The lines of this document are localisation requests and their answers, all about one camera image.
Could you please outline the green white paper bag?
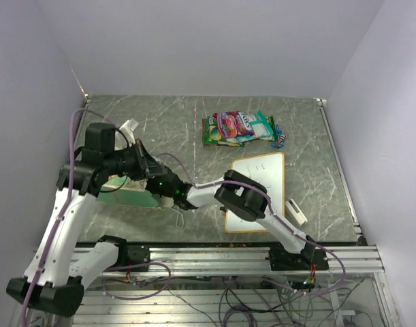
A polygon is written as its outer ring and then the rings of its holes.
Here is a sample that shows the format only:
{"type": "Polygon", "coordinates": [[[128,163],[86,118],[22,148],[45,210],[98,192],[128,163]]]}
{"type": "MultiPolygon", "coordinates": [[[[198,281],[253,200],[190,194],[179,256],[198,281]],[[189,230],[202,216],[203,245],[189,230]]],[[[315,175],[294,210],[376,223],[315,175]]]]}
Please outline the green white paper bag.
{"type": "Polygon", "coordinates": [[[177,215],[176,227],[183,229],[185,219],[171,198],[154,195],[146,190],[147,182],[133,181],[127,176],[112,175],[99,192],[97,201],[140,208],[170,208],[177,215]]]}

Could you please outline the green yellow chips bag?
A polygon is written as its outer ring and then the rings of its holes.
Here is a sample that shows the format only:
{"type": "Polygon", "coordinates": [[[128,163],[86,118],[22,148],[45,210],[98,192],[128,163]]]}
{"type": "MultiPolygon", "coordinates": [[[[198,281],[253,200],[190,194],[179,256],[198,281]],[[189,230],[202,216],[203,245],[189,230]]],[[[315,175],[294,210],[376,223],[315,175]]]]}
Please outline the green yellow chips bag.
{"type": "Polygon", "coordinates": [[[218,127],[217,118],[215,116],[207,116],[204,119],[204,127],[206,129],[217,128],[218,127]]]}

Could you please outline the pink fruit candy bag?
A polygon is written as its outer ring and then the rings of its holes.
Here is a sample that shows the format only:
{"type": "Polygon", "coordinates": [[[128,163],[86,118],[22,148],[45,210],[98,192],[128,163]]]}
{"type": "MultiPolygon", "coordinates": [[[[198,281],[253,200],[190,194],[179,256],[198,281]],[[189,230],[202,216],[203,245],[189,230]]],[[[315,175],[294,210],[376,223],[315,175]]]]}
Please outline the pink fruit candy bag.
{"type": "Polygon", "coordinates": [[[213,117],[217,122],[217,129],[221,137],[228,142],[243,143],[257,138],[251,125],[255,116],[242,111],[216,112],[213,117]]]}

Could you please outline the teal snack packet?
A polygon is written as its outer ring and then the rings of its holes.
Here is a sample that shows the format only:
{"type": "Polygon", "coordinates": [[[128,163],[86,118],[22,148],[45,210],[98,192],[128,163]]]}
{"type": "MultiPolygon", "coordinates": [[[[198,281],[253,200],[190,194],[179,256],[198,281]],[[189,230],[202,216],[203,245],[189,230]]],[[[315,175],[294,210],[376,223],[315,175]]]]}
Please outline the teal snack packet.
{"type": "Polygon", "coordinates": [[[250,127],[253,130],[253,134],[248,137],[249,140],[273,140],[273,128],[271,127],[269,120],[261,111],[258,111],[255,114],[249,114],[247,118],[249,119],[250,127]]]}

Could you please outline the blue M&M's packet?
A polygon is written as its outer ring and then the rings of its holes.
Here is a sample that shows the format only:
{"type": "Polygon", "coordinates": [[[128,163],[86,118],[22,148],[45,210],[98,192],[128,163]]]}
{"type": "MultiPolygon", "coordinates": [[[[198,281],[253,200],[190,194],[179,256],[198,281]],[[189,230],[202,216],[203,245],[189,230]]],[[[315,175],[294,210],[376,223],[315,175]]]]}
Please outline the blue M&M's packet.
{"type": "Polygon", "coordinates": [[[271,146],[276,149],[283,148],[286,138],[287,134],[279,127],[279,125],[276,125],[274,130],[274,142],[271,144],[271,146]]]}

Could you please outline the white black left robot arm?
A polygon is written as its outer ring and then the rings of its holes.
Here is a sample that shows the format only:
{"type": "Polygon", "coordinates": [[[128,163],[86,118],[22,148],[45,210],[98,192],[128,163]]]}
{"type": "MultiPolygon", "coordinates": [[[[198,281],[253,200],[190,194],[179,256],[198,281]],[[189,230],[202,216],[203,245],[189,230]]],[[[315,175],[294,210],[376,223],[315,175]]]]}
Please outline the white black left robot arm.
{"type": "Polygon", "coordinates": [[[117,133],[112,124],[90,124],[84,145],[61,168],[54,209],[39,249],[23,276],[10,279],[6,288],[24,310],[71,317],[85,289],[103,271],[122,270],[128,264],[127,241],[117,236],[101,237],[84,258],[71,263],[83,220],[110,176],[142,181],[165,174],[165,167],[139,139],[116,150],[117,133]]]}

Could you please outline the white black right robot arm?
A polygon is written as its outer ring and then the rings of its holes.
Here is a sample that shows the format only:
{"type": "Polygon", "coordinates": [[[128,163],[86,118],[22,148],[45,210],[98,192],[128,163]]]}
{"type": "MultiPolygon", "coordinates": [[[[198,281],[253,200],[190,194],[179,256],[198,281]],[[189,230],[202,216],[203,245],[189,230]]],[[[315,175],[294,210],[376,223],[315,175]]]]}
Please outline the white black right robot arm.
{"type": "Polygon", "coordinates": [[[171,198],[177,207],[186,211],[219,203],[238,218],[264,227],[290,255],[295,268],[305,269],[314,261],[314,240],[274,211],[273,201],[262,184],[235,170],[228,170],[217,181],[199,185],[185,183],[168,172],[148,179],[146,190],[171,198]]]}

